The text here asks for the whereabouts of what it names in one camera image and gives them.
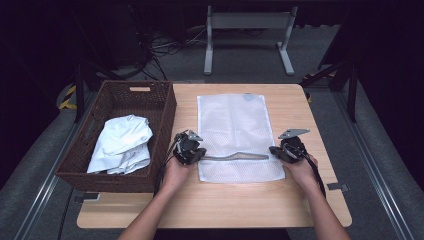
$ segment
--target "metal stand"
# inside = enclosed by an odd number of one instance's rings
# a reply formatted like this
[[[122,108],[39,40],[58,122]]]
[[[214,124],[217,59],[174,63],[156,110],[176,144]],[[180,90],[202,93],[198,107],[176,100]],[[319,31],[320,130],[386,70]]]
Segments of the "metal stand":
[[[355,68],[355,64],[348,61],[342,61],[340,63],[331,65],[330,67],[318,72],[317,74],[304,79],[299,85],[305,88],[308,85],[320,80],[321,78],[335,71],[337,72],[329,84],[330,90],[333,92],[340,92],[343,89],[343,86],[346,84],[346,82],[350,79],[347,111],[349,113],[349,116],[352,122],[356,122],[355,102],[356,102],[356,88],[357,88],[357,82],[358,82],[358,78],[357,78],[358,71]]]
[[[293,29],[296,18],[297,7],[293,7],[291,12],[275,13],[223,13],[212,12],[211,6],[208,6],[207,16],[207,47],[205,57],[204,74],[212,74],[213,42],[212,29],[235,29],[235,28],[266,28],[266,29],[285,29],[284,39],[277,42],[278,51],[287,75],[294,74],[290,58],[287,54],[287,44]]]

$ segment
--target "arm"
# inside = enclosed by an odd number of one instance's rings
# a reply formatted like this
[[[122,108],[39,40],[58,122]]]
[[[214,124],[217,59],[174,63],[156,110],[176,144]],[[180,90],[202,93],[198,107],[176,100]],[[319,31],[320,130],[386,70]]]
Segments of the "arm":
[[[153,239],[166,206],[175,193],[184,185],[188,174],[194,166],[194,164],[182,165],[175,157],[172,157],[167,163],[161,189],[146,208],[122,232],[119,239]]]
[[[317,160],[312,155],[310,158],[317,164]],[[302,159],[293,164],[284,163],[284,166],[291,171],[294,180],[305,192],[317,239],[350,239],[346,229],[341,225],[322,194],[309,163]]]

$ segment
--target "person's left hand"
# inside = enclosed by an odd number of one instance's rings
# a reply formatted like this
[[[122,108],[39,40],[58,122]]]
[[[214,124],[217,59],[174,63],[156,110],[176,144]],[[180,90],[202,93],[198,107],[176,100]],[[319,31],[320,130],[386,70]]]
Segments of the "person's left hand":
[[[189,173],[195,166],[196,164],[183,165],[176,157],[172,156],[166,164],[161,190],[170,191],[171,193],[178,191],[184,185]]]

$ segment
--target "forearm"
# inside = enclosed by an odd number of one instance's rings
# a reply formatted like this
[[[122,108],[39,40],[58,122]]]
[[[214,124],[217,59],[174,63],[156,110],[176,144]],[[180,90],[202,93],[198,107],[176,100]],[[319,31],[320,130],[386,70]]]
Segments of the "forearm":
[[[173,196],[172,192],[159,191],[146,208],[133,220],[119,237],[127,239],[153,239],[163,211]]]
[[[350,239],[345,228],[341,225],[327,200],[324,198],[318,185],[309,185],[304,188],[304,191],[308,198],[316,238],[318,240]]]

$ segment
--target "white cloth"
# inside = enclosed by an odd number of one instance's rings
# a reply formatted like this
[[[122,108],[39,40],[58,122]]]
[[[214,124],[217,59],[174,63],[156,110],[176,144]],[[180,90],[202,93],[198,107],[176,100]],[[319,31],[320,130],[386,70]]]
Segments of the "white cloth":
[[[147,142],[153,135],[146,118],[135,115],[106,121],[87,173],[128,174],[150,164]]]
[[[274,146],[265,97],[255,94],[198,96],[198,134],[206,155],[199,162],[201,181],[265,182],[285,177]]]

